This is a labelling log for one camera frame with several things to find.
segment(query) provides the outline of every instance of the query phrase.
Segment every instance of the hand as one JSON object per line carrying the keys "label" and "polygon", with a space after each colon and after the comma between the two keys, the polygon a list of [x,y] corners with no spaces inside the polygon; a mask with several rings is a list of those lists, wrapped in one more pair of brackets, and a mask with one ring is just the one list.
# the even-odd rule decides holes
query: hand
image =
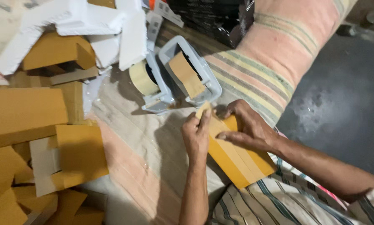
{"label": "hand", "polygon": [[187,117],[181,127],[190,164],[197,161],[206,163],[206,155],[209,148],[210,116],[210,110],[206,110],[203,112],[201,120],[199,120],[193,112]]}
{"label": "hand", "polygon": [[244,100],[235,100],[227,106],[224,118],[235,114],[241,120],[240,131],[221,132],[216,138],[229,141],[245,149],[258,149],[276,153],[276,141],[279,135]]}

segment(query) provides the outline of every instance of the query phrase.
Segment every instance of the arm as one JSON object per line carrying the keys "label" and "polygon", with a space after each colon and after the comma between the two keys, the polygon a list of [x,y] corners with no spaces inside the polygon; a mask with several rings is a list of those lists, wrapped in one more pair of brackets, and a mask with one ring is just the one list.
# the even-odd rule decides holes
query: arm
{"label": "arm", "polygon": [[209,213],[206,183],[206,156],[209,147],[210,111],[201,120],[192,113],[182,126],[182,134],[189,156],[189,169],[184,188],[180,225],[203,225]]}
{"label": "arm", "polygon": [[349,203],[374,188],[374,175],[279,136],[244,100],[229,104],[225,117],[232,113],[241,119],[241,132],[222,132],[218,138],[273,153]]}

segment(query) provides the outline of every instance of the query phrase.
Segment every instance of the cardboard box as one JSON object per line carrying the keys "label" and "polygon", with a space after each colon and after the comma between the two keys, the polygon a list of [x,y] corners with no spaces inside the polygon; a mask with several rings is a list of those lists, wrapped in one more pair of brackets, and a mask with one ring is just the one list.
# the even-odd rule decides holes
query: cardboard box
{"label": "cardboard box", "polygon": [[36,197],[34,186],[13,187],[12,190],[17,202],[28,212],[24,225],[43,225],[57,210],[56,193]]}
{"label": "cardboard box", "polygon": [[56,131],[30,141],[38,197],[109,174],[99,127],[57,125]]}
{"label": "cardboard box", "polygon": [[10,78],[10,88],[50,87],[51,80],[45,76],[29,76],[25,71],[17,71]]}
{"label": "cardboard box", "polygon": [[65,101],[68,124],[79,124],[84,120],[83,111],[83,83],[73,81],[65,84],[58,84],[52,88],[61,89]]}
{"label": "cardboard box", "polygon": [[58,192],[58,209],[45,225],[101,225],[104,212],[81,207],[87,194],[66,189]]}
{"label": "cardboard box", "polygon": [[23,70],[75,61],[81,68],[95,66],[95,53],[90,43],[81,36],[60,36],[45,33],[23,59]]}
{"label": "cardboard box", "polygon": [[67,122],[60,89],[0,89],[0,147],[55,135]]}
{"label": "cardboard box", "polygon": [[26,181],[31,174],[31,169],[10,146],[0,148],[0,225],[22,225],[27,221],[11,184],[15,175]]}
{"label": "cardboard box", "polygon": [[[205,109],[212,110],[208,102],[198,110],[196,116],[201,118]],[[214,113],[212,114],[209,124],[209,154],[238,189],[276,171],[276,166],[267,152],[244,149],[215,138],[220,132],[230,130],[238,131],[238,123],[234,115],[222,121]]]}

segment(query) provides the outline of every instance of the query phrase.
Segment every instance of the person's right hand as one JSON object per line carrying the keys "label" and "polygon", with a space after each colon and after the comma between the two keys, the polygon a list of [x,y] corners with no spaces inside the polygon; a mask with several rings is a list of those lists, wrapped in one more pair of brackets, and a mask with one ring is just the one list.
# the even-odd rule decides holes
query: person's right hand
{"label": "person's right hand", "polygon": [[234,114],[242,122],[239,131],[224,131],[216,138],[229,141],[245,149],[258,149],[270,153],[276,152],[276,142],[279,137],[263,118],[242,100],[235,100],[227,106],[224,118]]}

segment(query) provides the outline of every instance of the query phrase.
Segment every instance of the fingernail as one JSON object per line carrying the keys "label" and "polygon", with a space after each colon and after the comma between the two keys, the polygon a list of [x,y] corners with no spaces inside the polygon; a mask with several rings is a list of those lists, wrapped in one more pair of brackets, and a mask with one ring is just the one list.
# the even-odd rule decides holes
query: fingernail
{"label": "fingernail", "polygon": [[219,134],[216,138],[220,139],[220,140],[225,140],[226,139],[226,135],[225,134]]}

